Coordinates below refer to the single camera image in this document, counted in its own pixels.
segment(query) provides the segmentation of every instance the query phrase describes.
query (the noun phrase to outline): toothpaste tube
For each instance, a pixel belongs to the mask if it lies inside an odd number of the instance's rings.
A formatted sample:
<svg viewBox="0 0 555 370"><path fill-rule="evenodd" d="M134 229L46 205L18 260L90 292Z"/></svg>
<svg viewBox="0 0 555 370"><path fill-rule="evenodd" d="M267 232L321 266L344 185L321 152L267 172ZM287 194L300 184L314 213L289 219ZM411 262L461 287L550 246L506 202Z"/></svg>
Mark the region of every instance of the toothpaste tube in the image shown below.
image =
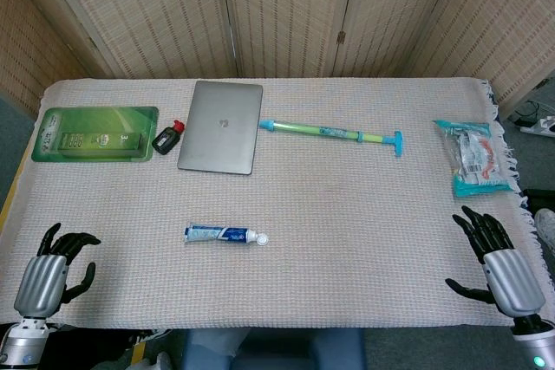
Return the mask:
<svg viewBox="0 0 555 370"><path fill-rule="evenodd" d="M206 240L226 240L236 243L257 242L261 246L268 244L268 236L264 233L244 227L218 227L213 225L191 224L185 228L186 242L204 242Z"/></svg>

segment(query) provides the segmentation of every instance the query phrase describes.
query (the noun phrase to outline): toothpaste cap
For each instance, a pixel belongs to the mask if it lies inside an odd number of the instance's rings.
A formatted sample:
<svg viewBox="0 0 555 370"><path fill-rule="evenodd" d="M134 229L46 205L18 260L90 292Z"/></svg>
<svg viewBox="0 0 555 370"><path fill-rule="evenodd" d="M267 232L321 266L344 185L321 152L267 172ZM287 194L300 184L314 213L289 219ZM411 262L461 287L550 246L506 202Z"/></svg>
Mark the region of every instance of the toothpaste cap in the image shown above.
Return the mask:
<svg viewBox="0 0 555 370"><path fill-rule="evenodd" d="M257 244L260 246L266 246L268 244L269 238L264 233L259 233L257 235Z"/></svg>

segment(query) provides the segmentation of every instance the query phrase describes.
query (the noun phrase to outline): silver laptop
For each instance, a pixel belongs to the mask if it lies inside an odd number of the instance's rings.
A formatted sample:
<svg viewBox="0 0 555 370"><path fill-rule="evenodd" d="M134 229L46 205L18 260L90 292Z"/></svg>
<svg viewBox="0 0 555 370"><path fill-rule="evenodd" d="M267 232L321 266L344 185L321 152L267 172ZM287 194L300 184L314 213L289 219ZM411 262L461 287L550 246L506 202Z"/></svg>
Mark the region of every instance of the silver laptop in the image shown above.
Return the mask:
<svg viewBox="0 0 555 370"><path fill-rule="evenodd" d="M250 174L261 104L257 84L197 81L177 167Z"/></svg>

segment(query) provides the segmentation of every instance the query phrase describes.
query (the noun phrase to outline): red bottle cap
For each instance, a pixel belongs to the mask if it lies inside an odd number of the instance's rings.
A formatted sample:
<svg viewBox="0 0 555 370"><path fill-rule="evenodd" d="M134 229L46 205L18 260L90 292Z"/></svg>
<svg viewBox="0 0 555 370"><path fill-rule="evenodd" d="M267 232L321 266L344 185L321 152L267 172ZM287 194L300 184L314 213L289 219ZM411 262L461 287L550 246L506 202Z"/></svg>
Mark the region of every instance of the red bottle cap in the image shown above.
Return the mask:
<svg viewBox="0 0 555 370"><path fill-rule="evenodd" d="M185 130L185 125L183 123L181 123L179 120L174 120L173 121L173 130L176 131L179 134L182 134L183 131Z"/></svg>

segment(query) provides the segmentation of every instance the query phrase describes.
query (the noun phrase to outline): robotic hand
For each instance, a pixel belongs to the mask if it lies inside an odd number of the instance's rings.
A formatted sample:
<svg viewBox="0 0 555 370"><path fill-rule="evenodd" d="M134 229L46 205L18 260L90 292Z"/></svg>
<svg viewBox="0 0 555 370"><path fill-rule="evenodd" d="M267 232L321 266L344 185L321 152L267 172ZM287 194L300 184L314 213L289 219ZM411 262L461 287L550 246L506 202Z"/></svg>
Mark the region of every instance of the robotic hand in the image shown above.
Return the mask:
<svg viewBox="0 0 555 370"><path fill-rule="evenodd" d="M14 303L23 319L4 336L0 345L0 369L37 368L51 331L46 319L55 314L62 303L69 303L86 292L95 279L95 264L89 263L82 282L67 289L66 278L71 262L83 246L101 241L87 233L69 233L61 236L50 248L60 227L57 223L49 228L36 257L27 265Z"/></svg>
<svg viewBox="0 0 555 370"><path fill-rule="evenodd" d="M465 232L482 265L489 290L469 289L453 279L446 284L466 298L494 303L497 309L514 320L513 338L523 348L526 359L537 369L555 370L555 325L538 315L545 298L530 266L514 249L501 223L489 214L480 214L466 206L470 219L453 215Z"/></svg>

